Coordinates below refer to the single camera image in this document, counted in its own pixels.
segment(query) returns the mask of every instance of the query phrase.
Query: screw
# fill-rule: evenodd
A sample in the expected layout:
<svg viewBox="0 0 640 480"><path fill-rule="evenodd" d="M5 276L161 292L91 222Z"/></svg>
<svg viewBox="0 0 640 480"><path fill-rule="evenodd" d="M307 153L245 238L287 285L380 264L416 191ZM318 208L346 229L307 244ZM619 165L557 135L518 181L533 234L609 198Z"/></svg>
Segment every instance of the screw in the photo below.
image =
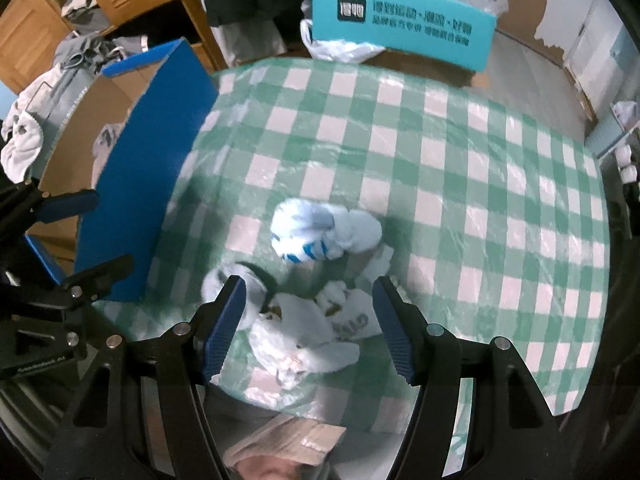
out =
<svg viewBox="0 0 640 480"><path fill-rule="evenodd" d="M427 326L427 334L434 337L439 337L444 334L444 328L442 327L442 325L439 325L437 323L431 323Z"/></svg>
<svg viewBox="0 0 640 480"><path fill-rule="evenodd" d="M511 347L511 343L509 342L509 340L505 337L497 337L494 339L494 344L500 349L500 350L508 350Z"/></svg>
<svg viewBox="0 0 640 480"><path fill-rule="evenodd" d="M69 332L66 335L66 344L71 346L71 348L73 348L74 346L78 346L79 342L80 342L80 338L78 337L78 334L76 334L75 332Z"/></svg>
<svg viewBox="0 0 640 480"><path fill-rule="evenodd" d="M191 325L189 323L178 323L174 326L174 334L175 335L185 335L191 331Z"/></svg>
<svg viewBox="0 0 640 480"><path fill-rule="evenodd" d="M107 339L107 346L111 348L111 350L117 348L120 343L122 343L122 337L118 334L114 334Z"/></svg>

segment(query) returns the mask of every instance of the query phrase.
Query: plastic table cover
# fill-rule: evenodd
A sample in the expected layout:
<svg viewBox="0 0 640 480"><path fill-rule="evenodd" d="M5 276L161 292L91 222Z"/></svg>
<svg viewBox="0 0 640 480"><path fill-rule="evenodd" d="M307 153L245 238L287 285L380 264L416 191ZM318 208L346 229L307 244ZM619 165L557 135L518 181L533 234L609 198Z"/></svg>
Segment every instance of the plastic table cover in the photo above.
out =
<svg viewBox="0 0 640 480"><path fill-rule="evenodd" d="M456 336L511 339L551 411L578 405L604 320L609 231L590 152L528 116L390 70L269 59L216 75L220 97L184 163L146 298L96 305L128 337L188 320L206 272L249 262L271 292L312 298L355 277L362 256L294 266L271 248L290 196L364 208L394 249L390 274L429 322ZM282 390L236 333L215 381L238 399L363 431L406 430L417 389L382 336L357 364ZM450 457L466 443L463 381Z"/></svg>

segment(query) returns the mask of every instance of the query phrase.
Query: rolled sock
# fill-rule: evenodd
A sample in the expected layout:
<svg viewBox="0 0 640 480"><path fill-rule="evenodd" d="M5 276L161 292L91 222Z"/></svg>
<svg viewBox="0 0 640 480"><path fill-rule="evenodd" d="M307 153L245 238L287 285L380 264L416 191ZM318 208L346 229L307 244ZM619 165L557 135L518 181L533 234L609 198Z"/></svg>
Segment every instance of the rolled sock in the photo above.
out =
<svg viewBox="0 0 640 480"><path fill-rule="evenodd" d="M309 238L334 227L334 216L321 203L287 198L273 212L271 233L278 238Z"/></svg>
<svg viewBox="0 0 640 480"><path fill-rule="evenodd" d="M200 289L202 301L208 303L209 301L215 300L228 277L232 275L240 276L246 284L246 306L237 328L237 330L246 330L247 328L251 328L251 325L258 317L258 313L267 296L267 288L264 286L264 283L261 282L248 267L232 264L216 267L209 271L204 277L204 280L202 280L202 287Z"/></svg>
<svg viewBox="0 0 640 480"><path fill-rule="evenodd" d="M283 260L335 260L346 251L361 253L382 239L382 226L366 211L340 205L288 199L271 222L271 244Z"/></svg>

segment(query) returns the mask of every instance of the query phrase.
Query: cardboard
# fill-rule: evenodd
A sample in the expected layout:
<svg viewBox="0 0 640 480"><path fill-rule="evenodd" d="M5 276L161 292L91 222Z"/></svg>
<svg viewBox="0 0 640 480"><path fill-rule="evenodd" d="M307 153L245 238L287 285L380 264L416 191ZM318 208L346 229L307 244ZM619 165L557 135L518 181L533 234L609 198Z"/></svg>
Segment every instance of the cardboard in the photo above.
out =
<svg viewBox="0 0 640 480"><path fill-rule="evenodd" d="M217 95L185 40L103 70L64 126L40 180L52 195L90 188L95 138L105 124L125 123L96 185L98 207L28 232L36 253L48 251L39 256L52 277L61 274L50 256L79 272L129 253L134 272L108 299L142 298L175 181Z"/></svg>
<svg viewBox="0 0 640 480"><path fill-rule="evenodd" d="M482 72L496 17L456 0L313 0L315 40L372 43Z"/></svg>

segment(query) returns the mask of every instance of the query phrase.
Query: white towel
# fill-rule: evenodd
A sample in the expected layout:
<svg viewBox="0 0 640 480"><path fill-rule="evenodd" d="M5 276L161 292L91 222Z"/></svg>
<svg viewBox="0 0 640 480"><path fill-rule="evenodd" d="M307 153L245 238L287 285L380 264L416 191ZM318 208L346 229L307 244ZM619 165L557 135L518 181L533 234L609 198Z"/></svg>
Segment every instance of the white towel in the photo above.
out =
<svg viewBox="0 0 640 480"><path fill-rule="evenodd" d="M51 93L51 89L62 77L60 64L55 65L51 70L41 74L27 86L18 98L13 102L6 114L6 119L2 122L0 134L5 142L9 139L15 123L24 111L33 112L39 110L43 100Z"/></svg>
<svg viewBox="0 0 640 480"><path fill-rule="evenodd" d="M42 128L22 111L14 123L13 136L0 151L0 164L13 183L22 182L42 149Z"/></svg>

